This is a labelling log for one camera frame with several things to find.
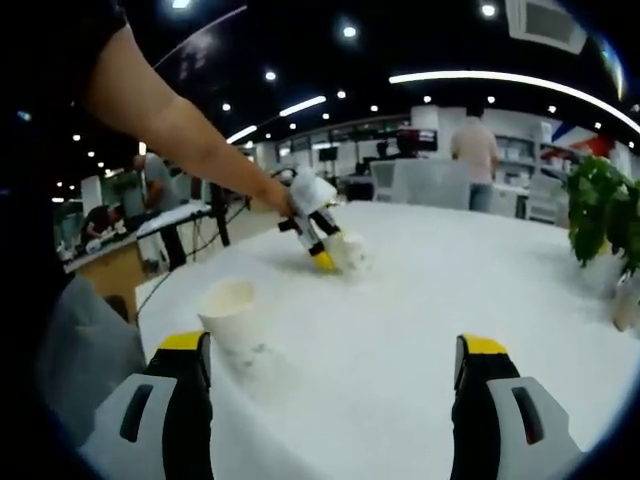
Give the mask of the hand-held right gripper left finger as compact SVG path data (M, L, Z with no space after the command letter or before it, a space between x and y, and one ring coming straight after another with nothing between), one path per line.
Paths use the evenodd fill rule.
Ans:
M174 334L97 408L80 452L103 479L211 479L210 335Z

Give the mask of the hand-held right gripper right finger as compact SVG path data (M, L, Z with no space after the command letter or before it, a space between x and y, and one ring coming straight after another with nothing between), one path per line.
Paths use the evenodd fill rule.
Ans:
M456 339L452 479L566 479L584 452L569 416L499 342Z

